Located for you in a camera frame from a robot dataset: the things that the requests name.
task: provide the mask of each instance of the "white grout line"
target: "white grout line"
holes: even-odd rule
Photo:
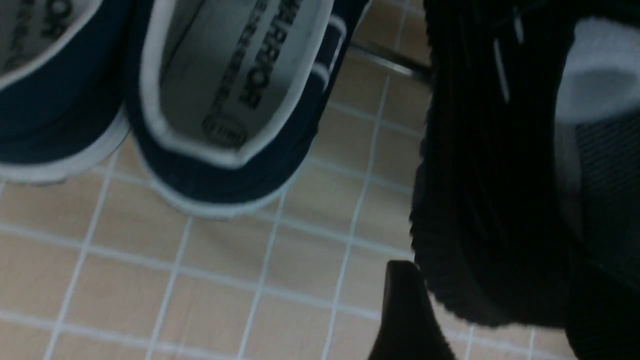
[[[412,136],[414,138],[418,138],[421,139],[424,137],[424,134],[421,133],[420,131],[416,131],[410,127],[406,127],[404,125],[400,125],[397,124],[395,122],[389,121],[389,120],[385,120],[385,119],[376,119],[376,117],[374,115],[370,115],[362,110],[358,110],[356,108],[353,108],[349,105],[346,104],[342,104],[339,103],[337,101],[329,101],[329,103],[327,104],[327,108],[333,109],[333,110],[337,110],[341,113],[345,113],[347,115],[350,115],[354,118],[358,118],[360,120],[366,120],[366,121],[371,121],[371,122],[376,122],[376,121],[380,121],[380,125],[382,127],[388,128],[388,129],[393,129],[395,131],[397,131],[398,133],[402,133],[404,135],[408,135],[408,136]]]
[[[0,320],[4,322],[27,325],[37,329],[51,330],[56,325],[54,320],[46,320],[35,316],[24,315],[13,311],[0,310]]]
[[[358,237],[355,237],[355,239],[353,240],[353,245],[357,245],[358,247],[361,247],[363,249],[379,252],[380,254],[393,256],[395,258],[413,259],[413,253],[409,250],[395,249],[390,246],[373,243],[371,241],[360,239]]]
[[[469,357],[471,356],[471,348],[474,346],[474,330],[476,327],[474,327],[473,325],[471,327],[469,327],[469,335],[468,335],[468,339],[467,339],[467,350],[465,352],[465,359],[464,360],[469,360]]]
[[[146,268],[153,269],[153,270],[171,271],[172,269],[172,264],[167,261],[147,258],[141,255],[130,254],[128,252],[123,252],[120,250],[115,250],[115,249],[111,249],[111,248],[99,246],[99,245],[91,245],[89,247],[89,254],[97,255],[102,258],[123,261],[129,264],[144,266]]]
[[[333,172],[337,172],[340,175],[346,176],[346,177],[352,177],[355,179],[364,179],[367,174],[363,173],[363,172],[359,172],[356,170],[351,170],[350,168],[346,168],[346,167],[342,167],[340,165],[336,165],[334,163],[330,163],[328,161],[322,160],[322,159],[318,159],[318,158],[314,158],[314,157],[309,157],[309,159],[307,160],[308,164],[314,165],[316,167],[321,167],[321,168],[325,168],[327,170],[331,170]]]
[[[531,328],[531,336],[529,336],[529,353],[527,354],[527,360],[531,360],[533,357],[533,344],[536,339],[536,328]]]
[[[151,187],[151,180],[149,179],[144,179],[142,177],[138,177],[138,176],[134,176],[134,175],[127,175],[127,174],[123,174],[120,172],[114,172],[113,175],[111,176],[112,179],[116,179],[118,181],[122,181],[123,183],[130,183],[130,184],[135,184],[135,185],[140,185],[140,186],[144,186],[147,188]]]
[[[246,325],[244,326],[244,333],[242,336],[242,341],[240,342],[240,349],[237,354],[237,360],[242,360],[242,358],[244,357],[246,344],[247,344],[247,341],[249,340],[249,333],[251,332],[251,328],[253,326],[253,319],[255,318],[255,313],[258,310],[258,303],[260,302],[260,297],[262,296],[262,289],[267,279],[267,272],[269,270],[269,260],[271,260],[271,251],[273,250],[273,244],[276,241],[278,226],[280,225],[280,219],[282,218],[282,211],[284,209],[284,202],[286,197],[287,197],[287,193],[285,192],[280,198],[280,203],[278,204],[278,211],[276,212],[276,220],[275,220],[275,223],[273,224],[273,228],[271,229],[271,235],[269,236],[269,243],[267,244],[267,250],[264,254],[264,260],[262,261],[262,271],[260,273],[260,280],[258,281],[258,287],[255,290],[255,296],[253,298],[253,303],[251,304],[251,311],[249,312],[249,317],[246,321]]]
[[[391,181],[380,179],[375,176],[371,178],[371,183],[405,195],[413,194],[413,188],[411,186],[395,184]]]
[[[226,354],[217,354],[203,348],[185,347],[183,345],[160,342],[156,344],[158,352],[165,354],[175,354],[178,356],[186,355],[190,359],[203,360],[235,360],[235,356]]]
[[[424,9],[416,8],[415,6],[412,6],[407,0],[384,0],[384,1],[388,4],[399,6],[408,12],[415,13],[418,15],[424,15]]]
[[[377,311],[371,311],[368,309],[360,309],[357,307],[340,305],[340,311],[345,313],[349,313],[352,315],[361,316],[364,318],[370,318],[373,320],[380,319],[380,313]],[[17,313],[13,311],[4,311],[0,310],[0,321],[5,321],[9,323],[16,323],[20,325],[30,326],[37,329],[43,330],[51,330],[56,325],[55,320],[49,320],[45,318],[39,318],[37,316],[29,316],[22,313]],[[109,343],[117,343],[120,345],[125,345],[129,347],[135,348],[144,348],[146,349],[150,340],[146,338],[137,338],[135,336],[131,336],[128,334],[124,334],[116,331],[108,331],[102,329],[95,329],[93,327],[87,327],[83,325],[76,324],[63,324],[61,328],[62,333],[65,334],[73,334],[76,336],[81,336],[85,338],[89,338],[92,340],[99,340]],[[443,329],[443,333],[447,336],[447,338],[455,339],[459,341],[468,341],[471,336],[468,333],[462,333],[458,331],[453,331],[450,329]],[[478,344],[481,347],[492,348],[496,350],[507,350],[509,352],[514,352],[517,354],[527,355],[530,351],[529,348],[523,348],[516,345],[512,345],[510,343],[504,341],[496,341],[493,339],[485,339],[474,337],[474,344]],[[187,355],[189,357],[193,357],[195,359],[210,359],[210,360],[233,360],[236,359],[236,356],[225,355],[225,354],[217,354],[215,352],[211,352],[206,349],[196,348],[196,347],[185,347],[181,344],[169,343],[169,342],[157,342],[156,350],[158,352],[164,352],[167,354],[178,354],[178,355]],[[549,354],[542,351],[534,350],[533,354],[544,360],[575,360],[573,357],[567,356],[558,356],[554,354]]]
[[[94,329],[92,327],[72,323],[63,324],[62,332],[65,334],[82,336],[92,340],[100,340],[135,348],[147,348],[149,346],[149,340],[145,338],[135,338],[134,336],[122,334],[116,331]]]
[[[197,269],[197,268],[192,268],[190,266],[181,267],[179,269],[179,272],[182,275],[194,277],[195,279],[215,281],[218,284],[229,285],[237,289],[255,291],[258,288],[258,285],[254,282],[250,282],[242,279],[236,279],[230,276],[216,274],[214,272],[208,272],[208,271]]]
[[[80,255],[78,257],[76,267],[74,268],[74,272],[71,276],[71,281],[69,282],[69,286],[67,291],[65,292],[65,298],[62,302],[62,306],[60,308],[60,312],[58,313],[58,319],[56,320],[56,325],[51,332],[51,338],[49,340],[49,344],[47,345],[47,350],[43,356],[43,360],[51,360],[53,356],[54,349],[56,347],[56,342],[58,341],[58,336],[60,336],[60,332],[62,330],[62,325],[67,317],[67,311],[69,309],[69,304],[71,303],[71,297],[74,294],[74,290],[76,288],[76,282],[78,277],[80,276],[80,271],[84,265],[84,261],[89,253],[89,246],[91,245],[91,241],[93,240],[93,234],[95,232],[95,228],[98,225],[98,220],[100,218],[100,212],[102,211],[102,206],[104,205],[104,200],[107,197],[107,191],[109,190],[109,183],[111,181],[110,175],[113,173],[113,169],[116,166],[116,161],[118,160],[118,155],[120,154],[120,149],[116,150],[111,156],[111,160],[109,161],[108,172],[104,176],[104,180],[102,181],[102,188],[100,189],[100,195],[98,196],[98,203],[93,210],[93,215],[91,218],[91,222],[89,223],[89,230],[87,230],[87,234],[84,238]]]
[[[348,234],[339,233],[337,231],[331,231],[322,227],[308,224],[301,220],[295,220],[289,217],[283,217],[280,219],[280,225],[290,227],[292,229],[300,230],[311,235],[322,236],[329,240],[335,240],[341,243],[346,243],[349,240]]]
[[[364,199],[367,195],[367,190],[369,189],[369,184],[371,183],[371,176],[373,173],[373,165],[376,159],[376,144],[378,142],[378,133],[380,131],[380,120],[382,113],[384,111],[385,102],[387,100],[387,93],[389,90],[389,82],[390,76],[387,76],[385,80],[385,86],[382,91],[382,96],[380,98],[380,104],[378,105],[378,112],[376,116],[376,123],[373,128],[373,136],[371,139],[371,146],[369,147],[369,161],[367,164],[367,175],[364,179],[364,185],[362,186],[362,191],[360,192],[360,197],[358,198],[358,202],[356,204],[356,208],[353,213],[353,218],[351,219],[351,226],[349,227],[349,238],[347,241],[347,247],[344,252],[344,257],[342,258],[342,264],[340,266],[340,274],[338,276],[338,281],[335,285],[335,294],[333,296],[333,305],[331,311],[331,318],[329,321],[329,328],[327,330],[326,339],[324,341],[324,348],[322,353],[322,360],[326,360],[329,354],[329,349],[331,348],[331,341],[333,338],[333,331],[335,327],[335,318],[338,312],[338,306],[340,303],[340,291],[342,290],[342,283],[344,282],[344,277],[347,272],[347,265],[349,263],[349,257],[351,256],[351,249],[353,247],[353,243],[355,242],[355,231],[358,223],[358,218],[360,217],[360,211],[362,210],[362,204],[364,203]]]
[[[73,249],[80,249],[82,247],[82,241],[65,238],[55,234],[43,233],[37,230],[31,230],[26,227],[11,225],[0,222],[0,232],[13,234],[23,238],[34,239],[42,243],[48,243],[58,245],[61,247],[68,247]]]
[[[262,292],[279,297],[284,300],[291,300],[293,302],[299,302],[300,304],[315,306],[320,309],[331,309],[332,306],[330,300],[319,299],[307,294],[299,293],[297,291],[265,286],[262,289]]]
[[[173,295],[173,285],[175,284],[176,278],[178,278],[178,270],[180,268],[180,264],[182,263],[182,257],[184,256],[184,249],[186,249],[187,242],[189,241],[191,224],[193,224],[193,217],[189,217],[187,219],[187,224],[184,226],[184,231],[182,232],[182,238],[180,239],[180,246],[178,247],[178,253],[175,256],[175,262],[173,263],[173,267],[171,269],[171,275],[169,276],[169,281],[167,282],[166,290],[164,291],[164,298],[160,305],[160,310],[158,311],[156,324],[154,326],[154,330],[151,335],[151,342],[149,343],[149,347],[147,348],[147,354],[145,355],[145,360],[151,360],[151,357],[154,354],[154,350],[156,349],[156,343],[157,343],[158,337],[160,336],[160,330],[162,329],[162,325],[164,323],[164,316],[166,315],[166,310],[169,308],[169,301],[171,301],[171,297]]]
[[[382,314],[379,311],[373,311],[373,310],[369,310],[369,309],[362,309],[360,307],[338,304],[338,310],[342,311],[343,313],[348,313],[348,314],[351,314],[351,315],[357,315],[357,316],[360,316],[362,318],[367,318],[367,319],[371,319],[371,320],[380,320],[380,319],[382,319]]]

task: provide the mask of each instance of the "white rubber sole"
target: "white rubber sole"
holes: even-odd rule
[[[62,160],[37,165],[0,163],[0,179],[10,183],[60,183],[82,174],[106,159],[124,141],[129,125],[121,108],[107,130],[87,148]]]
[[[138,147],[138,143],[135,142],[135,144],[140,163],[149,175],[151,188],[158,194],[158,196],[160,196],[160,198],[162,198],[175,209],[186,213],[187,215],[200,218],[226,220],[238,217],[240,215],[253,213],[260,208],[271,204],[273,201],[279,198],[290,187],[291,184],[296,181],[296,179],[298,178],[298,174],[300,173],[300,169],[302,169],[302,166],[304,164],[304,162],[300,164],[298,169],[296,169],[293,175],[281,187],[264,197],[240,204],[215,204],[211,202],[193,200],[179,192],[176,192],[173,188],[171,188],[171,186],[167,185],[153,171],[151,171],[151,168],[144,158],[144,155],[142,155],[142,151]]]

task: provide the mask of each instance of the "beige floor tile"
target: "beige floor tile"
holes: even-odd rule
[[[88,256],[78,277],[67,321],[151,336],[168,272]]]
[[[336,165],[366,172],[373,139],[373,121],[358,119],[328,108],[311,155]]]
[[[469,360],[527,360],[527,355],[473,344]]]
[[[403,9],[400,6],[384,0],[373,0],[367,16],[353,38],[355,41],[371,41],[387,49],[393,49],[402,16]]]
[[[536,329],[533,347],[549,354],[573,357],[573,350],[566,339],[564,331]]]
[[[363,185],[363,179],[307,164],[289,190],[284,215],[348,233]]]
[[[98,203],[102,176],[86,174],[64,184],[8,184],[0,199],[0,221],[82,240]]]
[[[366,360],[376,342],[380,321],[338,312],[328,360]]]
[[[8,322],[0,322],[0,359],[42,360],[51,333]]]
[[[129,135],[120,146],[116,171],[148,179],[149,175],[140,162],[133,135]]]
[[[102,160],[98,166],[96,166],[97,168],[103,168],[103,169],[107,169],[109,167],[109,162],[111,162],[111,157],[113,155],[109,155],[107,156],[104,160]]]
[[[384,180],[413,186],[420,163],[420,140],[382,127],[378,133],[373,174]]]
[[[424,16],[407,13],[400,38],[400,53],[423,64],[431,63]]]
[[[436,319],[443,330],[456,331],[462,334],[469,332],[468,324],[448,312],[433,296],[431,296],[431,304],[433,305],[433,312],[436,315]]]
[[[431,90],[423,82],[392,76],[382,117],[422,133],[430,99]]]
[[[236,354],[253,296],[250,291],[180,276],[175,281],[160,340]]]
[[[474,330],[474,336],[495,341],[503,341],[518,347],[528,348],[529,340],[531,338],[531,328],[519,325],[503,327],[500,329],[476,327]]]
[[[156,352],[151,357],[151,360],[200,360],[194,357],[188,357],[186,355],[177,355],[177,354],[163,354],[161,352]]]
[[[273,224],[252,217],[193,221],[182,264],[257,282]]]
[[[173,261],[187,216],[152,190],[112,180],[93,242],[114,249]]]
[[[144,360],[145,349],[62,334],[52,360]]]
[[[332,300],[346,244],[281,225],[267,285]]]
[[[78,251],[4,233],[0,249],[0,309],[56,318]]]
[[[346,56],[331,91],[331,100],[377,115],[386,82],[387,74],[381,68],[363,58]]]
[[[253,360],[320,359],[330,318],[330,309],[263,295],[245,356]]]
[[[264,207],[257,209],[256,213],[271,215],[275,217],[275,215],[278,213],[278,206],[280,205],[281,197],[282,196],[279,196],[277,199],[275,199],[274,201],[271,201],[269,204],[265,205]]]
[[[387,262],[394,257],[354,246],[342,281],[340,302],[382,310]]]
[[[411,250],[411,196],[371,184],[362,203],[356,235],[382,245]]]

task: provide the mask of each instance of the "sneaker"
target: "sneaker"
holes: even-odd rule
[[[367,0],[141,0],[127,108],[156,192],[232,217],[276,199],[317,132]]]
[[[0,179],[53,183],[127,134],[120,113],[130,1],[0,2]]]
[[[630,279],[626,258],[638,279],[640,7],[425,9],[435,79],[411,215],[416,262],[460,318],[563,327],[584,254]]]

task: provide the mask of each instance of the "metal bar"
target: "metal bar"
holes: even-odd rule
[[[388,70],[431,84],[432,70],[427,65],[371,42],[352,41],[349,49]]]

